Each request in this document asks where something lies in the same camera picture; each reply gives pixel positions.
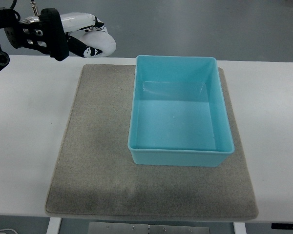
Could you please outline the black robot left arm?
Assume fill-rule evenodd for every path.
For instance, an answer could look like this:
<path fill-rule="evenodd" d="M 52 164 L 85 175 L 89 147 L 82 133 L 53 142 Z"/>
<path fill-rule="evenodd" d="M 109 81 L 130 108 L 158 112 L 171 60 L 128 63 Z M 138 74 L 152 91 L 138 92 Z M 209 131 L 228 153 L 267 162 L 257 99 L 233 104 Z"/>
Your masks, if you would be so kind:
<path fill-rule="evenodd" d="M 37 9 L 37 3 L 31 1 L 31 7 L 34 12 L 33 16 L 21 19 L 20 14 L 15 10 L 17 1 L 12 1 L 10 7 L 0 8 L 0 29 L 5 34 L 10 44 L 18 48 L 28 48 L 37 50 L 43 54 L 49 54 L 46 42 L 42 41 L 43 31 L 40 21 L 40 14 Z M 0 43 L 0 71 L 2 71 L 10 62 L 9 55 L 2 50 Z"/>

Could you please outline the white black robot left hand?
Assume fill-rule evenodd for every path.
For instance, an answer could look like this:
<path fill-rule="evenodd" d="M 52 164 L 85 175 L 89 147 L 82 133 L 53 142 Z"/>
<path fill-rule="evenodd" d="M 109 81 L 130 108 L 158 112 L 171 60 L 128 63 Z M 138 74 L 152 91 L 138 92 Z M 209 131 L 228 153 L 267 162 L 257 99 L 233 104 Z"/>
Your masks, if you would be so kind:
<path fill-rule="evenodd" d="M 107 32 L 105 24 L 90 13 L 72 12 L 59 14 L 55 8 L 42 9 L 40 14 L 43 38 L 50 57 L 62 61 L 73 53 L 84 58 L 86 45 L 79 39 L 90 31 Z"/>

